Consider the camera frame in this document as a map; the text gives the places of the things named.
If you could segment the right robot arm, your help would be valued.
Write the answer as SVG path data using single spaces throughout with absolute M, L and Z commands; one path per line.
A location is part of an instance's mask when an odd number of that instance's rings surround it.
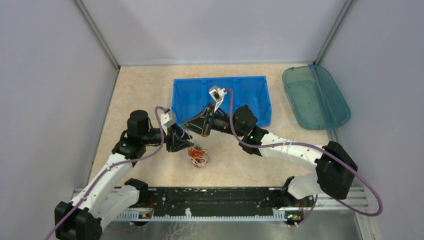
M 319 146 L 279 137 L 257 126 L 258 119 L 247 105 L 237 108 L 232 116 L 214 108 L 209 103 L 181 126 L 202 137 L 211 131 L 230 134 L 240 140 L 239 146 L 250 155 L 285 160 L 311 171 L 287 179 L 281 193 L 284 204 L 295 206 L 301 199 L 321 193 L 337 200 L 347 198 L 355 178 L 349 168 L 357 171 L 358 166 L 338 142 Z

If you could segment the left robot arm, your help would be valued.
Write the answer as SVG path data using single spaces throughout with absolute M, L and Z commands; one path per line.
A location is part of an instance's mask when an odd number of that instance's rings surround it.
M 157 106 L 155 110 L 163 111 L 155 115 L 157 128 L 145 110 L 130 113 L 127 129 L 101 170 L 70 202 L 61 201 L 54 209 L 55 226 L 50 236 L 58 240 L 98 240 L 125 209 L 151 203 L 149 186 L 141 180 L 131 178 L 117 192 L 113 190 L 137 162 L 153 157 L 162 148 L 173 153 L 194 145 L 169 108 Z

